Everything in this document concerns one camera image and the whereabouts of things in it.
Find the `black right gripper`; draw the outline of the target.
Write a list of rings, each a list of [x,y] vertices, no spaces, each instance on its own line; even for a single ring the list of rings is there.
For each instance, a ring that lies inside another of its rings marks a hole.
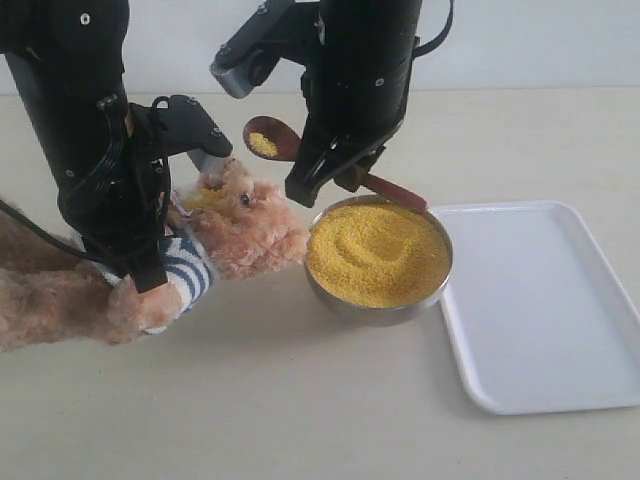
[[[288,199],[313,207],[333,179],[350,193],[377,192],[370,170],[404,120],[412,66],[411,49],[309,51],[301,79],[307,119],[285,179]]]

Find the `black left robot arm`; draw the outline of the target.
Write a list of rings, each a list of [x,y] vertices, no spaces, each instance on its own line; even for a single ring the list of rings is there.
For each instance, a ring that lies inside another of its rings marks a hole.
[[[1,52],[87,254],[137,292],[166,283],[170,176],[143,153],[123,83],[126,1],[4,1]]]

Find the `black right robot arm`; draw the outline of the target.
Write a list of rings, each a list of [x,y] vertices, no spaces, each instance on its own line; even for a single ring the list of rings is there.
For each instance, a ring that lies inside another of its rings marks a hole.
[[[327,182],[379,156],[399,129],[420,9],[418,1],[320,2],[319,43],[302,81],[308,114],[285,180],[289,199],[312,207]]]

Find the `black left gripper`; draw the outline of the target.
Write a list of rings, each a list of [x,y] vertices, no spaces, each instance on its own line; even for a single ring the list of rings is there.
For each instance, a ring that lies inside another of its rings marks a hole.
[[[108,141],[97,162],[59,206],[88,255],[117,255],[117,272],[129,276],[137,293],[167,283],[159,250],[167,218],[171,176],[156,105],[96,106]]]

